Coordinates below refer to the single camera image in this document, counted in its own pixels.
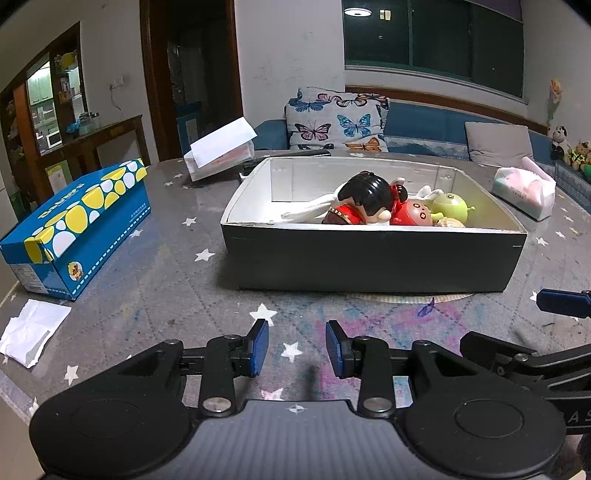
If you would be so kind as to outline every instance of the panda plush toy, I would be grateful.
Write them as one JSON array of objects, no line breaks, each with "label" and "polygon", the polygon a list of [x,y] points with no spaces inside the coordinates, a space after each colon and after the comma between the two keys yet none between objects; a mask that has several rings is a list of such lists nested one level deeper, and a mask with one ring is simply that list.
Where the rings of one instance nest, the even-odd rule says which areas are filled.
[{"label": "panda plush toy", "polygon": [[552,160],[562,160],[569,163],[568,151],[571,146],[566,140],[566,129],[562,125],[556,127],[552,133],[552,152],[550,158]]}]

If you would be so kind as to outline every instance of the white box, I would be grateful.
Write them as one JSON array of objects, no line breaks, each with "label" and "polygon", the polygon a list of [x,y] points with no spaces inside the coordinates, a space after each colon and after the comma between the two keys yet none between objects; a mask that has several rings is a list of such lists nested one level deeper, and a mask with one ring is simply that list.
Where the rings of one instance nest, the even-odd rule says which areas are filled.
[{"label": "white box", "polygon": [[[362,170],[430,185],[476,209],[467,228],[275,223],[297,202],[333,193]],[[502,291],[527,232],[464,172],[416,162],[350,157],[267,158],[239,186],[221,220],[242,288],[374,293]]]}]

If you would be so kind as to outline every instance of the stuffed animal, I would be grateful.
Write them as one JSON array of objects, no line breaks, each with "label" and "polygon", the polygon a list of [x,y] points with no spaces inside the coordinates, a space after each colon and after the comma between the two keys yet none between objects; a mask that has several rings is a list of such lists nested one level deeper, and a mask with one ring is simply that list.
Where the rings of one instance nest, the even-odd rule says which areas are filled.
[{"label": "stuffed animal", "polygon": [[566,129],[562,125],[554,129],[552,133],[552,152],[550,153],[552,160],[567,161],[565,159],[571,146],[566,140],[566,135]]},{"label": "stuffed animal", "polygon": [[574,150],[569,150],[570,166],[573,167],[573,170],[580,170],[581,164],[586,163],[590,152],[588,142],[579,142]]}]

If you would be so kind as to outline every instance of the white paper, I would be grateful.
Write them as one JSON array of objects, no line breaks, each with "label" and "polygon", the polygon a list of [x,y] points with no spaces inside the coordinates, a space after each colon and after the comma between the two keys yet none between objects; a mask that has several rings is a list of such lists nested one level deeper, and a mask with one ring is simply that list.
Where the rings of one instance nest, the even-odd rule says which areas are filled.
[{"label": "white paper", "polygon": [[244,117],[234,120],[191,145],[191,153],[199,168],[256,137]]},{"label": "white paper", "polygon": [[47,341],[71,311],[71,307],[29,300],[18,317],[8,322],[0,338],[0,353],[27,368],[37,364]]}]

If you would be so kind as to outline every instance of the screw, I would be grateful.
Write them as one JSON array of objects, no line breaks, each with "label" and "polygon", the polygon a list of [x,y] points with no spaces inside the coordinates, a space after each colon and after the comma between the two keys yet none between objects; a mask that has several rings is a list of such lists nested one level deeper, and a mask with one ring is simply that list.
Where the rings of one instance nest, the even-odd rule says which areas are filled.
[{"label": "screw", "polygon": [[383,413],[392,408],[392,402],[390,402],[387,398],[371,397],[363,402],[363,406],[369,411]]},{"label": "screw", "polygon": [[212,397],[208,398],[207,400],[204,400],[203,402],[203,408],[215,413],[221,413],[223,411],[226,411],[231,406],[232,402],[229,401],[227,398],[223,397]]}]

